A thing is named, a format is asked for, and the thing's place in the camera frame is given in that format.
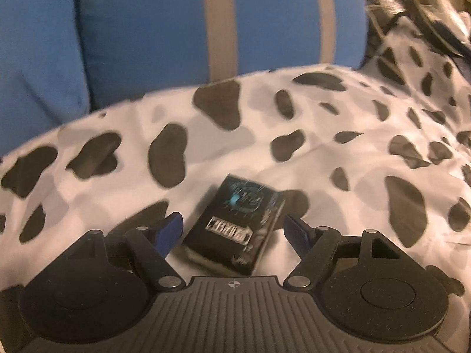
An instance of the ribbed gray plate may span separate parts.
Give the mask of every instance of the ribbed gray plate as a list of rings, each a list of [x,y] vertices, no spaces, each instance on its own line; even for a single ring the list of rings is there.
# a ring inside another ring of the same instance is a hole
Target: ribbed gray plate
[[[308,294],[288,292],[274,277],[197,277],[157,297],[133,328],[94,344],[36,338],[22,353],[445,353],[432,337],[407,344],[364,341],[338,329]]]

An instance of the cow print bedsheet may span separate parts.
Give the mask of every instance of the cow print bedsheet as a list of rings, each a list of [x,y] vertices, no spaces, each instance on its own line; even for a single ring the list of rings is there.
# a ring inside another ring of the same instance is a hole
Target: cow print bedsheet
[[[450,294],[438,338],[469,351],[471,86],[405,17],[359,72],[316,65],[147,94],[32,140],[0,165],[0,290],[26,285],[84,232],[179,211],[185,230],[227,174],[287,191],[342,234],[375,228]],[[189,280],[207,274],[179,247]],[[256,274],[298,257],[277,230]]]

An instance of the beige stripe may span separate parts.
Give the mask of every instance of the beige stripe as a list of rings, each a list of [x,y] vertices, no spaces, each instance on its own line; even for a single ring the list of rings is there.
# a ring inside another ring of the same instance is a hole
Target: beige stripe
[[[210,82],[237,75],[234,0],[204,0]]]
[[[320,63],[332,63],[335,57],[335,41],[337,23],[335,20],[334,0],[317,0],[321,24],[321,56]]]

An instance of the bedding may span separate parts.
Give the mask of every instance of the bedding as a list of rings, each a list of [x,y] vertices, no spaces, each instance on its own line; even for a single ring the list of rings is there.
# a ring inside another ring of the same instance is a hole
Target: bedding
[[[270,70],[95,112],[3,158],[0,304],[88,230],[178,211],[187,233],[235,174],[285,191],[312,227],[390,238],[446,288],[437,338],[468,352],[470,135],[471,86],[407,17],[358,71]],[[187,282],[209,274],[181,247],[167,261]],[[298,261],[278,229],[254,274],[282,282]]]

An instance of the small box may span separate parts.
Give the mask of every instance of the small box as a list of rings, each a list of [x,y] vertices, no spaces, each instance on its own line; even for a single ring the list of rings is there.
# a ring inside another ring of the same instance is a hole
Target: small box
[[[189,258],[226,275],[251,275],[283,205],[282,193],[228,175],[183,240]]]

